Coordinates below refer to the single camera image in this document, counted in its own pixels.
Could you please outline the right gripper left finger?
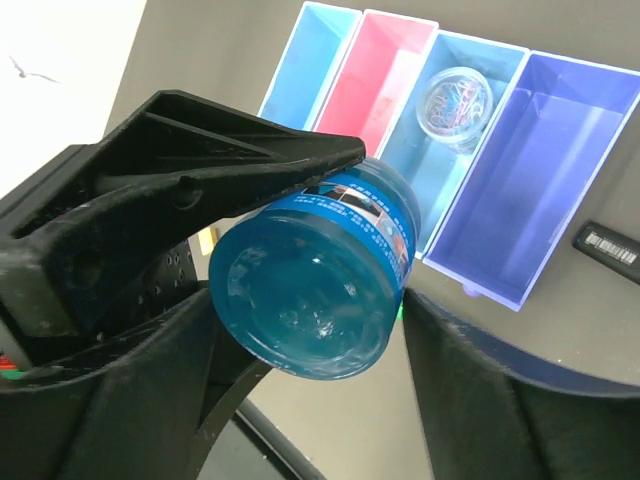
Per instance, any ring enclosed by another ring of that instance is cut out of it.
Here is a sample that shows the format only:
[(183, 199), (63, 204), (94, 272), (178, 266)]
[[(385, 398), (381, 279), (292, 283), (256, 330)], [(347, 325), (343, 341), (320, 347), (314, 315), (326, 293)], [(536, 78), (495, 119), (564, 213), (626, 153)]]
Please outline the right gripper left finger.
[(155, 93), (103, 140), (68, 147), (2, 199), (2, 352), (21, 368), (73, 353), (171, 248), (364, 155), (353, 136)]

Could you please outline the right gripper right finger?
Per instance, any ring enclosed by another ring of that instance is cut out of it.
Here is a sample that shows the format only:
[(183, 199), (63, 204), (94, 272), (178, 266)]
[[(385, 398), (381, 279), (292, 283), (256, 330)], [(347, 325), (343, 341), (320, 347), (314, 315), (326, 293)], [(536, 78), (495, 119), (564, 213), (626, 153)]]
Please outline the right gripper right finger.
[(413, 289), (403, 309), (434, 478), (638, 478), (638, 386), (539, 358)]

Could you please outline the blue gel jar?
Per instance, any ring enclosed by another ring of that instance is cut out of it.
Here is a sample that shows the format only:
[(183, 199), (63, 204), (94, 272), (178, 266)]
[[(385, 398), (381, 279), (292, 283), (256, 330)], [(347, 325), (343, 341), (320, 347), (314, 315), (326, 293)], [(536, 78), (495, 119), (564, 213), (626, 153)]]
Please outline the blue gel jar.
[(314, 380), (358, 375), (389, 343), (420, 230), (410, 185), (368, 158), (228, 230), (209, 262), (215, 311), (274, 368)]

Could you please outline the blue end drawer box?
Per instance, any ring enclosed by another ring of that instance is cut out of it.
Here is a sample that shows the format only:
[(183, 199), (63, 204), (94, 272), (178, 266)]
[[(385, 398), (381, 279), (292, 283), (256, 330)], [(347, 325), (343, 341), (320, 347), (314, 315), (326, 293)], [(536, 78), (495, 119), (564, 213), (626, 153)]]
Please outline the blue end drawer box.
[(258, 111), (289, 128), (310, 130), (363, 12), (303, 3)]

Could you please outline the purple drawer box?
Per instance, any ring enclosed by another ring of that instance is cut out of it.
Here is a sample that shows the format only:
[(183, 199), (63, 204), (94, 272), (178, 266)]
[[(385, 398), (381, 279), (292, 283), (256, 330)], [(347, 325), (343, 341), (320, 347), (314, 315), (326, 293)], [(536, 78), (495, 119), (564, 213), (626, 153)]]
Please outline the purple drawer box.
[(636, 70), (531, 52), (424, 263), (519, 311), (638, 103)]

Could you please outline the clear paperclip jar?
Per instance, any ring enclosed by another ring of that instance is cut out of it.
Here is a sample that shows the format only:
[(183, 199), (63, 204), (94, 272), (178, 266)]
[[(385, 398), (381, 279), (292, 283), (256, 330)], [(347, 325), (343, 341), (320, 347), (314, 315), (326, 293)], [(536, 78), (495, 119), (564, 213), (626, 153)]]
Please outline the clear paperclip jar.
[(486, 77), (469, 67), (453, 67), (429, 80), (416, 105), (416, 118), (431, 140), (468, 154), (479, 143), (494, 109)]

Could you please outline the pink drawer box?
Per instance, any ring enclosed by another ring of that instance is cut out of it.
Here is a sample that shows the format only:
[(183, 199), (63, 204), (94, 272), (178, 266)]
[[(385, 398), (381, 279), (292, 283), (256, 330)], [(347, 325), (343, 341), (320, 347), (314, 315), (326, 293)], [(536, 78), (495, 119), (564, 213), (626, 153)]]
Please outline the pink drawer box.
[(433, 20), (365, 10), (314, 130), (358, 137), (376, 155), (438, 29)]

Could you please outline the light blue drawer box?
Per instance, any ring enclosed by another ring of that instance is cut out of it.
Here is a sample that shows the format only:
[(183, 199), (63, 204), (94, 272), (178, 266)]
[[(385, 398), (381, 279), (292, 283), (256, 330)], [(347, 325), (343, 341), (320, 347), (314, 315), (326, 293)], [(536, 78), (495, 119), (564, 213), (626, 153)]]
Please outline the light blue drawer box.
[(522, 46), (436, 34), (380, 150), (417, 198), (418, 257), (440, 229), (529, 54)]

